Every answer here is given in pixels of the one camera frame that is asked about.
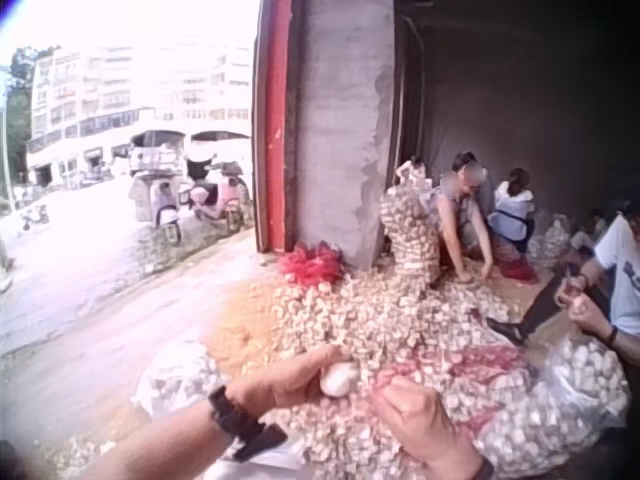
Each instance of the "white shirt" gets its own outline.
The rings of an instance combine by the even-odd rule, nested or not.
[[[496,211],[489,215],[488,220],[494,232],[517,242],[524,240],[527,235],[527,226],[518,219],[526,220],[529,212],[533,210],[533,194],[530,190],[525,190],[515,197],[510,197],[507,193],[508,188],[509,182],[502,182],[496,189]]]
[[[640,335],[640,244],[622,215],[596,245],[595,253],[604,268],[616,267],[611,323],[622,331]]]

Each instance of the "seated person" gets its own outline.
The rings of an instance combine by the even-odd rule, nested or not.
[[[446,247],[458,278],[462,282],[471,281],[471,275],[465,270],[462,260],[464,250],[458,236],[461,215],[469,219],[478,239],[485,262],[482,268],[483,278],[489,276],[493,266],[489,232],[480,208],[472,196],[475,186],[484,179],[485,172],[474,159],[475,157],[470,155],[463,159],[462,165],[454,162],[454,166],[458,169],[445,173],[440,186],[430,189],[420,198],[429,219],[438,229],[441,242]]]
[[[602,292],[594,288],[596,280],[609,268],[616,270],[610,306]],[[570,270],[572,277],[558,274],[549,282],[521,323],[506,324],[487,318],[487,325],[515,345],[522,345],[560,310],[560,305],[570,302],[570,296],[583,293],[590,306],[588,318],[572,318],[571,311],[570,318],[618,353],[632,394],[627,444],[634,445],[640,432],[640,198],[629,202],[611,224],[596,245],[594,258],[580,271],[575,265]],[[572,287],[572,295],[567,287]]]
[[[533,235],[533,194],[527,190],[529,174],[522,168],[514,168],[509,180],[504,181],[495,193],[496,210],[489,215],[489,226],[494,233],[510,241],[520,253],[526,253],[527,243]]]

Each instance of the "shoe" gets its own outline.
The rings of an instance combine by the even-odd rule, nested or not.
[[[516,347],[521,347],[524,342],[527,341],[527,336],[520,332],[517,325],[511,323],[502,323],[497,320],[487,317],[487,326],[496,333],[499,333],[503,337],[506,337]]]

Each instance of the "sack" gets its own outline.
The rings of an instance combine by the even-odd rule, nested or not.
[[[298,243],[293,252],[285,253],[278,262],[285,278],[305,287],[317,286],[323,282],[334,283],[342,278],[340,252],[333,250],[325,242],[309,249]]]
[[[154,357],[131,401],[151,418],[161,418],[195,405],[228,381],[204,345],[184,338],[170,343]]]
[[[541,381],[486,424],[476,448],[502,478],[540,475],[624,424],[629,389],[616,354],[574,334],[554,349]]]
[[[422,290],[440,276],[438,232],[420,203],[420,195],[432,188],[431,180],[424,177],[424,167],[414,167],[411,161],[396,174],[400,183],[382,196],[380,220],[391,239],[396,274]]]

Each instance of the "hair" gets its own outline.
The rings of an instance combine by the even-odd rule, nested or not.
[[[594,208],[593,210],[591,210],[591,212],[589,212],[589,216],[591,218],[604,218],[604,212],[600,208]]]
[[[507,193],[510,197],[520,195],[529,185],[529,173],[524,168],[514,168],[509,173]]]
[[[460,152],[459,154],[456,155],[456,158],[454,158],[453,163],[451,164],[451,170],[453,170],[454,172],[458,173],[468,163],[477,162],[477,161],[478,161],[478,159],[473,154],[473,152],[465,150],[465,151]]]

